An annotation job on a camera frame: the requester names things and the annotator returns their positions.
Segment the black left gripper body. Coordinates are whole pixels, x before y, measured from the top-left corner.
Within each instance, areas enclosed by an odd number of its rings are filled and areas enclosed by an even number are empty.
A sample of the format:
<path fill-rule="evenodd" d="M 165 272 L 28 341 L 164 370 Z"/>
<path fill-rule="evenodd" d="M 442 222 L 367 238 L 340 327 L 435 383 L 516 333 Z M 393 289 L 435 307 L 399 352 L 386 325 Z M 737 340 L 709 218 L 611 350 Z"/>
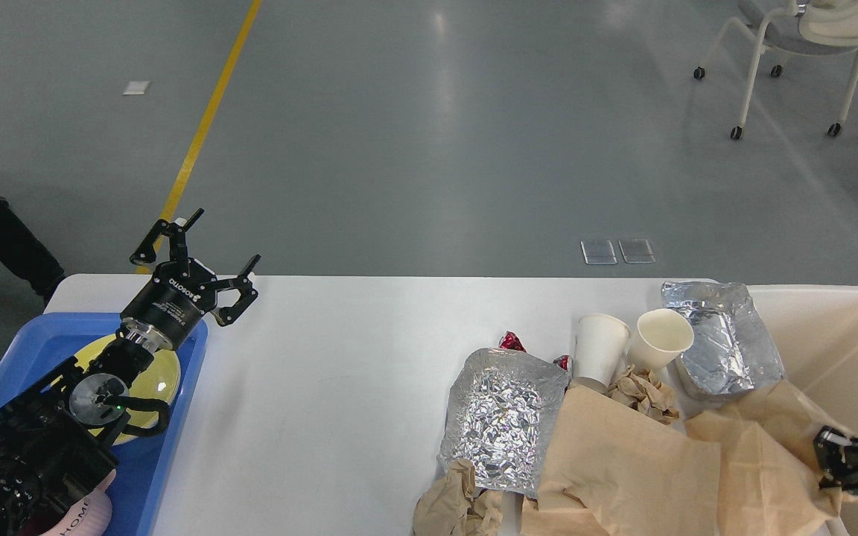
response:
<path fill-rule="evenodd" d="M 121 312 L 122 327 L 152 327 L 166 340 L 160 346 L 177 350 L 204 313 L 217 306 L 217 292 L 201 286 L 217 280 L 217 275 L 199 261 L 188 262 L 183 270 L 176 261 L 154 268 L 152 278 Z"/>

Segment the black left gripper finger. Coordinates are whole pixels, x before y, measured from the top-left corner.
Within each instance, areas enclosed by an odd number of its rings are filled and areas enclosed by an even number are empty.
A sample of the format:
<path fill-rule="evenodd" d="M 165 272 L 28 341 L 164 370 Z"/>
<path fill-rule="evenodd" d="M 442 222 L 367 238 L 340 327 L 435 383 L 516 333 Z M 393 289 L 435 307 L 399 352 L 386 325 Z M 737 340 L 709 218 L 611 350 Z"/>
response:
<path fill-rule="evenodd" d="M 188 255 L 186 242 L 187 231 L 204 211 L 203 208 L 198 208 L 187 220 L 177 218 L 176 221 L 170 222 L 159 218 L 141 240 L 139 247 L 130 255 L 130 263 L 136 266 L 153 265 L 153 277 L 158 279 L 205 279 L 203 265 Z M 154 244 L 160 237 L 166 237 L 169 241 L 169 259 L 157 264 Z"/>
<path fill-rule="evenodd" d="M 253 287 L 253 268 L 259 264 L 261 255 L 253 255 L 243 269 L 232 278 L 215 278 L 210 281 L 210 291 L 215 295 L 232 290 L 238 292 L 238 299 L 231 305 L 215 306 L 212 315 L 219 326 L 229 326 L 238 320 L 242 313 L 258 298 L 258 290 Z"/>

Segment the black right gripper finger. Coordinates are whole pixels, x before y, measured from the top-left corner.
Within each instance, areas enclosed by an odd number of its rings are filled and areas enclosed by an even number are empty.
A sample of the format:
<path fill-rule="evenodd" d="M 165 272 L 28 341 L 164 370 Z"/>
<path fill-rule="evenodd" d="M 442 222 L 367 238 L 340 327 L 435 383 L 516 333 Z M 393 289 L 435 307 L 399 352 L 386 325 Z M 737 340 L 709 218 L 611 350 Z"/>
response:
<path fill-rule="evenodd" d="M 858 437 L 824 425 L 813 439 L 813 448 L 822 472 L 820 489 L 858 492 Z"/>

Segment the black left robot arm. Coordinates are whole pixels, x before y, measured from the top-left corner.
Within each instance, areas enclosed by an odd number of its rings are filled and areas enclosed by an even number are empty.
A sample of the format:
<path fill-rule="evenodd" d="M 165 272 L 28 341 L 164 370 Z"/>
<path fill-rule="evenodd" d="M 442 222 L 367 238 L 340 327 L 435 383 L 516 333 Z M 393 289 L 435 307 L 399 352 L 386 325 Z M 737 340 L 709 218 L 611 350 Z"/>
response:
<path fill-rule="evenodd" d="M 188 254 L 186 234 L 203 214 L 158 220 L 130 261 L 152 278 L 121 312 L 112 340 L 87 366 L 67 357 L 0 407 L 0 535 L 17 535 L 36 513 L 67 514 L 108 482 L 115 440 L 164 434 L 171 405 L 133 393 L 156 353 L 175 351 L 207 313 L 231 325 L 258 298 L 251 257 L 231 278 Z"/>

